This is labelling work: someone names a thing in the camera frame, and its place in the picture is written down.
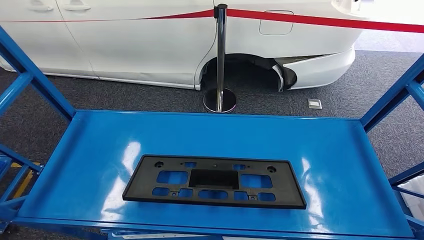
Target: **car door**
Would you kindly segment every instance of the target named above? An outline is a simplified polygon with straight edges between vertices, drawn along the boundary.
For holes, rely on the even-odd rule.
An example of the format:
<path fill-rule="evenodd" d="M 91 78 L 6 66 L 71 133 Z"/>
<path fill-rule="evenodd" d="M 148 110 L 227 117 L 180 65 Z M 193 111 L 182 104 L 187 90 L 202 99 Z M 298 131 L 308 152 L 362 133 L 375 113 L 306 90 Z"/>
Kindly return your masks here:
<path fill-rule="evenodd" d="M 213 0 L 57 0 L 66 24 L 104 80 L 193 88 L 215 40 L 213 17 L 144 19 L 211 10 Z"/>
<path fill-rule="evenodd" d="M 0 25 L 44 73 L 95 76 L 55 0 L 0 1 Z"/>

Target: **stanchion base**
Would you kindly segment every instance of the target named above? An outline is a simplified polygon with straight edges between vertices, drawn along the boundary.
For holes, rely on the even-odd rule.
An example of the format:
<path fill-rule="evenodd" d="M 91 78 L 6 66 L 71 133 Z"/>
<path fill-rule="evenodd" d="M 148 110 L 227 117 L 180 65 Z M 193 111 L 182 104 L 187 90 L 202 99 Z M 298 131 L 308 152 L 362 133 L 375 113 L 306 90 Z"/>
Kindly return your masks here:
<path fill-rule="evenodd" d="M 236 108 L 237 98 L 234 92 L 225 88 L 222 96 L 222 111 L 217 111 L 217 89 L 208 90 L 203 97 L 203 105 L 208 112 L 226 114 Z"/>

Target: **red stripe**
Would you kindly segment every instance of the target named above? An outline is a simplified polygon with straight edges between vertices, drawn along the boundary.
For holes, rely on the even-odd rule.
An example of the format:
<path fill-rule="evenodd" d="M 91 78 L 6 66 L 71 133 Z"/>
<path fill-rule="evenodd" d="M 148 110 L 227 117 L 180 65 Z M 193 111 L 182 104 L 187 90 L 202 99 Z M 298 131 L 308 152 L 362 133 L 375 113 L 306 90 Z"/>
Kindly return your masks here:
<path fill-rule="evenodd" d="M 194 19 L 194 18 L 208 18 L 214 16 L 214 10 L 206 10 L 206 11 L 197 11 L 191 13 L 170 15 L 170 16 L 157 16 L 157 17 L 148 17 L 141 19 Z"/>
<path fill-rule="evenodd" d="M 298 24 L 311 24 L 311 25 L 332 26 L 332 27 L 342 27 L 342 28 L 372 29 L 372 30 L 385 30 L 385 31 L 409 32 L 409 33 L 424 33 L 424 25 L 417 25 L 417 24 L 338 19 L 338 18 L 330 18 L 330 17 L 291 15 L 291 14 L 284 14 L 284 13 L 250 11 L 250 10 L 240 10 L 240 9 L 228 9 L 227 15 L 228 17 L 270 20 L 270 21 L 289 22 L 289 23 L 298 23 Z M 63 20 L 59 20 L 59 21 L 3 21 L 3 22 L 76 23 L 76 22 L 107 22 L 107 21 L 154 20 L 154 19 L 192 19 L 192 18 L 209 18 L 213 16 L 214 16 L 214 10 L 211 9 L 211 10 L 191 12 L 191 13 L 147 17 L 147 18 L 66 20 L 66 21 L 63 21 Z"/>
<path fill-rule="evenodd" d="M 197 11 L 168 16 L 155 16 L 146 18 L 124 18 L 124 19 L 99 19 L 99 20 L 56 20 L 56 21 L 0 21 L 4 23 L 83 23 L 83 22 L 108 22 L 108 21 L 130 21 L 130 20 L 149 20 L 149 19 L 194 19 L 209 18 L 214 16 L 214 10 Z"/>
<path fill-rule="evenodd" d="M 409 33 L 424 33 L 424 25 L 377 22 L 351 19 L 338 19 L 318 16 L 291 15 L 274 12 L 260 12 L 239 9 L 228 9 L 227 16 L 245 19 L 261 19 L 298 24 L 312 24 L 354 29 L 372 29 Z"/>

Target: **chrome pole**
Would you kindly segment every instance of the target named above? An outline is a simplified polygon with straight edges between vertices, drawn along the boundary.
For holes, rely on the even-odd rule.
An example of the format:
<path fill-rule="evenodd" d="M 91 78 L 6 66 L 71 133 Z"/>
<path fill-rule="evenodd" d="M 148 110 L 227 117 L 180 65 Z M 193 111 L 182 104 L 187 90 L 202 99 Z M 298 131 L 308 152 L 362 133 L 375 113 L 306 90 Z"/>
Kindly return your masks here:
<path fill-rule="evenodd" d="M 224 63 L 226 53 L 227 5 L 214 8 L 217 30 L 216 89 L 210 89 L 203 97 L 203 104 L 209 112 L 229 113 L 236 108 L 236 95 L 224 88 Z"/>
<path fill-rule="evenodd" d="M 226 44 L 226 28 L 227 28 L 227 5 L 219 4 L 216 7 L 217 14 L 217 31 L 218 31 L 218 53 L 216 63 L 216 111 L 223 111 L 224 97 L 224 62 L 225 62 L 225 44 Z"/>

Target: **car body panel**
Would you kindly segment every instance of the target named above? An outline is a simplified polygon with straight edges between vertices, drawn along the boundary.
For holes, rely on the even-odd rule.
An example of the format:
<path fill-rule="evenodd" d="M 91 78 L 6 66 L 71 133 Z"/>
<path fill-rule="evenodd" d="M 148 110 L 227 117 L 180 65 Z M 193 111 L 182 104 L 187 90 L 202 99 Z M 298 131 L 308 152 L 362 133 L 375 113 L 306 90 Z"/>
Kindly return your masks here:
<path fill-rule="evenodd" d="M 193 88 L 194 72 L 214 43 L 215 20 L 128 19 L 210 10 L 213 0 L 79 1 L 90 7 L 84 11 L 66 10 L 70 1 L 57 0 L 65 21 L 89 20 L 66 25 L 101 79 Z"/>
<path fill-rule="evenodd" d="M 13 0 L 0 5 L 0 25 L 43 72 L 96 78 L 89 60 L 60 22 L 55 0 Z"/>
<path fill-rule="evenodd" d="M 0 3 L 0 24 L 49 75 L 200 90 L 206 65 L 217 57 L 216 20 L 143 18 L 221 3 L 230 9 L 366 19 L 354 0 L 15 0 Z M 270 60 L 325 55 L 281 64 L 298 75 L 292 89 L 317 87 L 349 68 L 361 31 L 229 17 L 226 53 Z M 4 60 L 2 65 L 12 70 Z"/>

